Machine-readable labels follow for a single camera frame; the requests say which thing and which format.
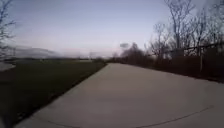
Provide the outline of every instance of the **grass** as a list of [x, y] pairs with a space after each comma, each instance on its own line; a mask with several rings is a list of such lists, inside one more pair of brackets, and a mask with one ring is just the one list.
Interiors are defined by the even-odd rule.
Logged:
[[14, 125], [105, 66], [74, 60], [22, 60], [0, 72], [0, 114]]

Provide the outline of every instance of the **distant tree line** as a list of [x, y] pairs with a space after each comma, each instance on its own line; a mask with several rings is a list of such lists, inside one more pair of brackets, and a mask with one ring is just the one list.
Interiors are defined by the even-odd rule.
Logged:
[[224, 79], [224, 1], [201, 9], [192, 0], [164, 0], [170, 18], [154, 26], [156, 37], [145, 50], [121, 44], [111, 61], [134, 64], [188, 76]]

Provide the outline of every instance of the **paved trail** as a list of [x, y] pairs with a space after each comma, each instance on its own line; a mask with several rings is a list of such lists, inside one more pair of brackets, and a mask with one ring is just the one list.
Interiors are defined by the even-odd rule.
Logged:
[[223, 128], [224, 85], [109, 64], [16, 128]]

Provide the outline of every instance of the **tree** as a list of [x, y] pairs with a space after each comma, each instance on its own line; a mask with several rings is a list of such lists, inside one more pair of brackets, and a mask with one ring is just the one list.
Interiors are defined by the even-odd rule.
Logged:
[[166, 42], [169, 39], [169, 32], [166, 31], [166, 26], [164, 23], [157, 23], [154, 26], [154, 30], [157, 34], [156, 41], [151, 43], [151, 50], [153, 54], [157, 56], [157, 59], [161, 59], [164, 56], [164, 53], [168, 51], [168, 45]]
[[183, 55], [180, 49], [184, 46], [182, 39], [188, 32], [190, 14], [194, 10], [195, 5], [192, 0], [165, 0], [171, 14], [171, 26], [175, 47], [178, 55]]
[[15, 22], [9, 20], [8, 9], [12, 0], [0, 0], [0, 58], [4, 57], [4, 51], [8, 48], [6, 40], [12, 38], [10, 28]]
[[196, 47], [196, 55], [200, 55], [199, 46], [202, 45], [208, 35], [208, 16], [206, 9], [203, 8], [197, 13], [192, 22], [193, 33], [191, 34], [193, 40], [193, 47]]

